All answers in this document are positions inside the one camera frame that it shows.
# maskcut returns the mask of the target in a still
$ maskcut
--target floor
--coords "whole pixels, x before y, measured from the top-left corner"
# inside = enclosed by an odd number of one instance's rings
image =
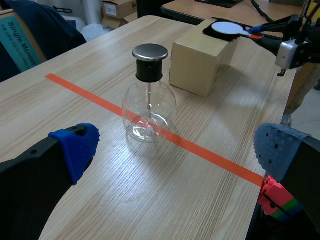
[[[312,89],[302,106],[291,116],[292,128],[320,140],[320,91]]]

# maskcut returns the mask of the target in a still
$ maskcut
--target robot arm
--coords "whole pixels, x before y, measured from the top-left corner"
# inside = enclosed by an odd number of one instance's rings
[[[0,163],[0,239],[39,239],[60,199],[90,166],[98,142],[95,126],[78,124]]]

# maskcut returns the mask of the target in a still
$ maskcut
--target desk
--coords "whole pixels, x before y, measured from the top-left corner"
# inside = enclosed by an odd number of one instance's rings
[[[156,43],[171,51],[174,40],[191,28],[143,17],[0,83],[0,162],[52,131],[78,123],[100,130],[91,166],[61,199],[41,239],[245,239],[257,185],[171,142],[142,145],[126,139],[121,117],[45,78],[56,74],[121,106],[136,81],[132,49]],[[207,98],[172,88],[176,132],[263,175],[254,132],[261,123],[280,123],[294,72],[277,77],[274,56],[241,41],[232,67]],[[165,82],[170,64],[170,58],[163,62]]]
[[[297,6],[282,5],[257,1],[261,10],[265,12],[272,20],[279,20],[290,15],[300,15],[302,8]],[[243,0],[232,8],[214,6],[194,0],[176,0],[162,6],[162,12],[175,19],[198,25],[204,19],[213,18],[226,19],[236,23],[249,26],[259,26],[267,23],[260,16],[250,0]]]

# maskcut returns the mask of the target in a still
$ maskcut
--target white disc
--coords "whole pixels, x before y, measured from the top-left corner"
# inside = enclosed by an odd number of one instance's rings
[[[221,34],[235,35],[242,34],[244,29],[242,26],[226,21],[220,21],[212,24],[212,29]]]

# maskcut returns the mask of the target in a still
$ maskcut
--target dark blue jacket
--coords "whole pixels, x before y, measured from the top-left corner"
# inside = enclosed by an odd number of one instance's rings
[[[32,1],[0,0],[4,10],[13,9],[30,29],[47,60],[86,43],[85,38],[52,7]],[[0,82],[20,70],[0,44]]]

